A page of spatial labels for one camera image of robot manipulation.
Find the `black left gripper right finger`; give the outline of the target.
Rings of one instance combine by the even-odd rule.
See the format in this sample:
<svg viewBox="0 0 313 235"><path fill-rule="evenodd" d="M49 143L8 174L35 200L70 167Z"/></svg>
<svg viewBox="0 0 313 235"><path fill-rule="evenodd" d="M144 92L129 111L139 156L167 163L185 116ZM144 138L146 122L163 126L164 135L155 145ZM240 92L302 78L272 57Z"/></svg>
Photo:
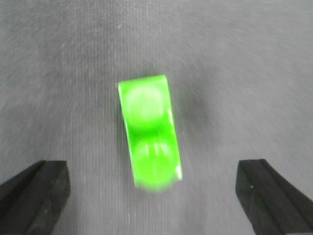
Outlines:
<svg viewBox="0 0 313 235"><path fill-rule="evenodd" d="M257 235L311 235L313 202L265 159L240 160L236 195Z"/></svg>

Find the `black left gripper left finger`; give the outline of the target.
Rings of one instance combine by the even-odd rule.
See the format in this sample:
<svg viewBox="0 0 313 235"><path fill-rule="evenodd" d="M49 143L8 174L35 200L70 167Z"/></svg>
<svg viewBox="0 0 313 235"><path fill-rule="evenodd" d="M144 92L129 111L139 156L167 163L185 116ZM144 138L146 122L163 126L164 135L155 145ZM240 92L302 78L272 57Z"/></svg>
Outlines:
<svg viewBox="0 0 313 235"><path fill-rule="evenodd" d="M66 161L38 161L0 186L2 235L50 235L70 196Z"/></svg>

